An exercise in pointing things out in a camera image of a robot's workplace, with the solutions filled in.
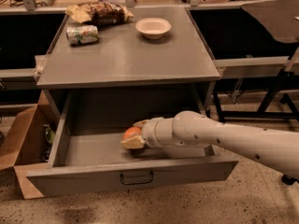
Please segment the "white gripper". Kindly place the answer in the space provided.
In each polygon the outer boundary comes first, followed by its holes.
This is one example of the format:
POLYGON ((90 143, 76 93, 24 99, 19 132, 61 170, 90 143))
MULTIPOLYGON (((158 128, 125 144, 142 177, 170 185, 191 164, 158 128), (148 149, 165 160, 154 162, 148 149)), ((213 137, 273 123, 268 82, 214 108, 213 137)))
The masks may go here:
POLYGON ((144 119, 133 124, 134 127, 142 128, 141 135, 136 134, 132 137, 121 140, 121 144, 126 149, 140 149, 146 144, 151 148, 158 148, 162 145, 156 137, 156 127, 162 118, 144 119))

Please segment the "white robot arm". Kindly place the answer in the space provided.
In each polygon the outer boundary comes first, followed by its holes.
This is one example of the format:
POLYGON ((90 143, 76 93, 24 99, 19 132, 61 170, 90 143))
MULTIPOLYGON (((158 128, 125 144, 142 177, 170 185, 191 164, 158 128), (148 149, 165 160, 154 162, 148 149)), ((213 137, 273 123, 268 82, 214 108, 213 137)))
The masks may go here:
POLYGON ((211 144, 299 179, 299 133, 221 123, 193 111, 139 121, 121 144, 126 149, 211 144))

